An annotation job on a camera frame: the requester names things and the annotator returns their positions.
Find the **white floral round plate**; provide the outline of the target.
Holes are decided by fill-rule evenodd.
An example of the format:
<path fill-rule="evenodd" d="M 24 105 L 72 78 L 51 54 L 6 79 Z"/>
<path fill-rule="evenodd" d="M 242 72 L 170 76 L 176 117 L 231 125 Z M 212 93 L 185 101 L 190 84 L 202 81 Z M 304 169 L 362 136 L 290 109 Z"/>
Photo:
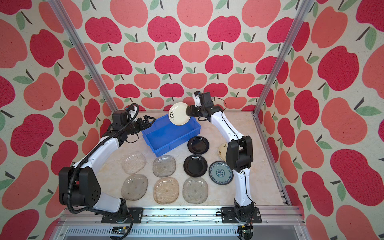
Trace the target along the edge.
<path fill-rule="evenodd" d="M 187 108 L 188 105 L 183 102 L 173 104 L 168 114 L 171 123 L 176 126 L 185 125 L 191 118 L 186 113 Z"/>

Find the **cream yellow round plate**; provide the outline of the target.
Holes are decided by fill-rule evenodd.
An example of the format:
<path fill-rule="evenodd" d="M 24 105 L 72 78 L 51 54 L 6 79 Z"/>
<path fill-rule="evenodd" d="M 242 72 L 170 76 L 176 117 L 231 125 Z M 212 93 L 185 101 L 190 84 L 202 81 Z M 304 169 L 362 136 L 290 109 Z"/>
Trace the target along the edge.
<path fill-rule="evenodd" d="M 226 160 L 227 148 L 228 148 L 228 143 L 223 143 L 218 148 L 219 157 L 221 158 L 222 161 L 225 161 L 225 162 L 227 161 Z"/>

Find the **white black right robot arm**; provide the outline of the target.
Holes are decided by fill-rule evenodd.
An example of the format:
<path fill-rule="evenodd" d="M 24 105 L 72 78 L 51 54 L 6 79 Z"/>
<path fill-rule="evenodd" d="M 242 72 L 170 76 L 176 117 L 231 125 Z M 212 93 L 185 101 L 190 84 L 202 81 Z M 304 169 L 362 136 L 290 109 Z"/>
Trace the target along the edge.
<path fill-rule="evenodd" d="M 236 183 L 233 218 L 248 224 L 257 212 L 250 190 L 250 168 L 254 159 L 252 138 L 237 131 L 220 106 L 174 104 L 166 116 L 151 122 L 152 125 L 143 131 L 143 137 L 153 153 L 160 157 L 198 135 L 201 126 L 197 117 L 213 124 L 227 141 L 225 159 Z"/>

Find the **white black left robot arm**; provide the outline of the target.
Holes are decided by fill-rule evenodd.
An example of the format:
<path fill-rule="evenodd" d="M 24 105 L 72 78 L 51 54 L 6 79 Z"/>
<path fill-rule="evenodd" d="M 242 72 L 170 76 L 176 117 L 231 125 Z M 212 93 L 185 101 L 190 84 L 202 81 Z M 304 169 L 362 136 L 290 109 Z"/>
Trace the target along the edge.
<path fill-rule="evenodd" d="M 102 215 L 117 223 L 132 222 L 133 217 L 126 201 L 112 197 L 101 190 L 97 173 L 112 155 L 126 142 L 129 135 L 136 135 L 150 128 L 156 118 L 134 118 L 119 111 L 100 142 L 79 162 L 64 167 L 59 172 L 59 201 L 72 214 L 84 211 Z"/>

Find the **amber glass plate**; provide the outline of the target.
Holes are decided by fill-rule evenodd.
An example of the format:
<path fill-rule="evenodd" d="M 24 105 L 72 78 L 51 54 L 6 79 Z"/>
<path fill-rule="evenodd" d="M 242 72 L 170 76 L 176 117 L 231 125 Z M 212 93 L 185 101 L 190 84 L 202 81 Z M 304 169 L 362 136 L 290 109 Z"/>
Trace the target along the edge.
<path fill-rule="evenodd" d="M 179 183 L 175 178 L 160 178 L 154 185 L 154 200 L 161 205 L 171 204 L 179 197 Z"/>

